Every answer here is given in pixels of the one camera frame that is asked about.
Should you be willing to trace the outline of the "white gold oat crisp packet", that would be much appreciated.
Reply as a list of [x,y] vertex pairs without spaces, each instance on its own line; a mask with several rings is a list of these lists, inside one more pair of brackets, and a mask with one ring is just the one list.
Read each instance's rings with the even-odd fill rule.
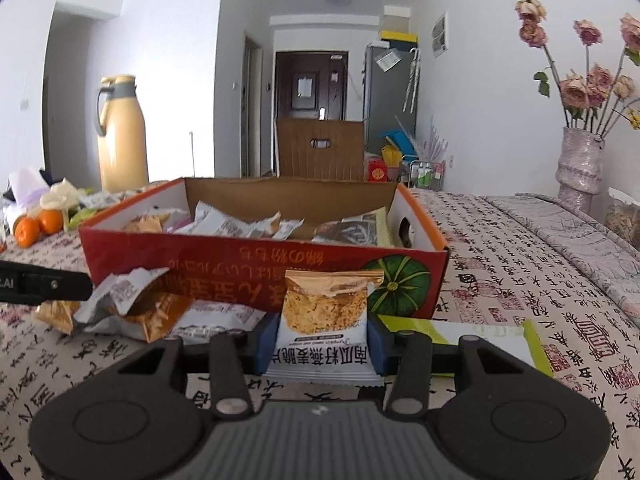
[[282,382],[379,387],[367,338],[380,269],[285,272],[286,292],[267,376]]

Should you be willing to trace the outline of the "orange tangerine front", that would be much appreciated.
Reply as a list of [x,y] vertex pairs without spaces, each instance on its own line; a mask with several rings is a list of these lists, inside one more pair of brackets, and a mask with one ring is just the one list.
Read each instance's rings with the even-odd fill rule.
[[14,224],[14,238],[21,248],[32,247],[40,237],[39,222],[35,218],[21,217]]

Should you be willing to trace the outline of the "orange tangerine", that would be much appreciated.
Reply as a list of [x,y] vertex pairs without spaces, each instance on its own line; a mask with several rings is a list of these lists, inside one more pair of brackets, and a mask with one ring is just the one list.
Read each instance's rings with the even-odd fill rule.
[[37,216],[40,232],[51,236],[64,229],[64,214],[56,209],[41,209]]
[[39,222],[35,218],[21,217],[14,224],[14,238],[21,248],[32,247],[40,237]]

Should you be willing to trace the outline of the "orange tangerine right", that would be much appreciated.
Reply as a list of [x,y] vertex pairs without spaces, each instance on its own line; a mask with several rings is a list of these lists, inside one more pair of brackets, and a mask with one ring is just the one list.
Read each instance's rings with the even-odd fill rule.
[[51,236],[64,229],[64,214],[56,209],[41,209],[37,216],[40,232]]

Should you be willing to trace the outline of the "green snack packet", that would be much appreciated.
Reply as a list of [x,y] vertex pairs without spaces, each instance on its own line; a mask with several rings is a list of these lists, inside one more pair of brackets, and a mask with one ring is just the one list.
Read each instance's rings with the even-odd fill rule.
[[70,217],[70,220],[68,220],[67,229],[69,230],[78,229],[83,223],[92,219],[99,212],[100,212],[99,209],[90,209],[90,208],[84,208],[84,209],[78,210]]

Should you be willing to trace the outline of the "white artificial flower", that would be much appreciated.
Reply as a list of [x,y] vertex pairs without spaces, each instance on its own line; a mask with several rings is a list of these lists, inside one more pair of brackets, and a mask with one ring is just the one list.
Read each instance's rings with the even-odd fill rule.
[[69,180],[52,185],[47,192],[43,193],[39,199],[39,206],[42,210],[57,210],[63,216],[63,230],[68,231],[70,215],[68,212],[79,205],[79,199],[86,193],[82,188],[76,188]]

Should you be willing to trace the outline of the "crumpled gold white packet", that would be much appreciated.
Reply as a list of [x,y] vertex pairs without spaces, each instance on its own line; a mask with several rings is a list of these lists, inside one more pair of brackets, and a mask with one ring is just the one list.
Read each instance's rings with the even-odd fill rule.
[[119,334],[147,344],[164,338],[193,304],[190,297],[160,288],[168,271],[139,268],[110,274],[88,300],[79,303],[74,322],[86,332]]

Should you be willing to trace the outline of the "orange white cardboard box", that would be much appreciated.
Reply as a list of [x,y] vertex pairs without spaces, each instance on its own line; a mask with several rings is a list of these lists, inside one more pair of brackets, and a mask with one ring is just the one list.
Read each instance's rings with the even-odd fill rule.
[[[126,224],[157,207],[193,212],[204,202],[245,222],[282,214],[303,224],[287,240],[169,233],[128,233]],[[321,244],[323,223],[384,208],[390,246]],[[282,307],[287,270],[381,269],[378,313],[430,318],[450,250],[432,217],[402,184],[294,178],[173,180],[124,200],[79,229],[93,283],[137,268],[166,269],[158,289],[196,299]]]

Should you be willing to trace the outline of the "lime green flat packet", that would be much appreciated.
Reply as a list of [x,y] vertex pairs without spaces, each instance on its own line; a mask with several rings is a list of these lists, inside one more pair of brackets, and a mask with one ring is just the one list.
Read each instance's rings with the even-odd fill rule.
[[439,347],[490,350],[503,358],[508,354],[511,360],[525,363],[548,377],[553,376],[541,339],[531,320],[525,320],[520,325],[487,325],[390,315],[380,315],[378,318],[392,333],[422,334]]

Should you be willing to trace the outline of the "yellow thermos jug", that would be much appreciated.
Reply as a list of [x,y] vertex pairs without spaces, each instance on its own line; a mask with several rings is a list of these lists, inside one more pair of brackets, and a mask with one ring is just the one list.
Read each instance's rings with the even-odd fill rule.
[[103,77],[96,95],[96,133],[101,185],[116,193],[149,183],[145,121],[136,77]]

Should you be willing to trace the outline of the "wooden chair back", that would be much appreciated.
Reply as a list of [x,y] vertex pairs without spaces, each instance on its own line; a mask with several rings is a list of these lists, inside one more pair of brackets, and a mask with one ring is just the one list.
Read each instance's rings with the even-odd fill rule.
[[363,181],[363,122],[279,118],[279,177]]

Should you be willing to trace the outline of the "grey folded runner cloth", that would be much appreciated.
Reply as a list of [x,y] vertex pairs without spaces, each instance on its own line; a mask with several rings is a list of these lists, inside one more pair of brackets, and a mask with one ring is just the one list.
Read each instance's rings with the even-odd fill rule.
[[639,252],[631,244],[557,198],[516,194],[485,200],[536,234],[639,323]]

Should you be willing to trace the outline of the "pink textured vase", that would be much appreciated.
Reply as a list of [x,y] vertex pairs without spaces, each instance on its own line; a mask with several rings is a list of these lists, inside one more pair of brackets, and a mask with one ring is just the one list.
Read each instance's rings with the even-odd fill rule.
[[600,136],[579,128],[563,129],[555,180],[558,199],[589,214],[593,197],[600,193],[605,143]]

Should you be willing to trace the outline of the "grey refrigerator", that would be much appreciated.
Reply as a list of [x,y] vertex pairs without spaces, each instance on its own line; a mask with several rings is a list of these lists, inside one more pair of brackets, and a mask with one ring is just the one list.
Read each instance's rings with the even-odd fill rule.
[[368,153],[381,154],[391,131],[416,136],[420,71],[415,42],[378,40],[366,47],[362,117]]

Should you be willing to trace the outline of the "yellow box on refrigerator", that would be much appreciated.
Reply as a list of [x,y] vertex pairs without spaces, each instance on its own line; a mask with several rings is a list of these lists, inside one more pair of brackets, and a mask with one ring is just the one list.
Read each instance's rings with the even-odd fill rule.
[[419,42],[419,36],[412,34],[411,32],[396,32],[396,30],[381,30],[378,33],[381,40],[386,41],[400,41],[410,42],[410,44],[417,44]]

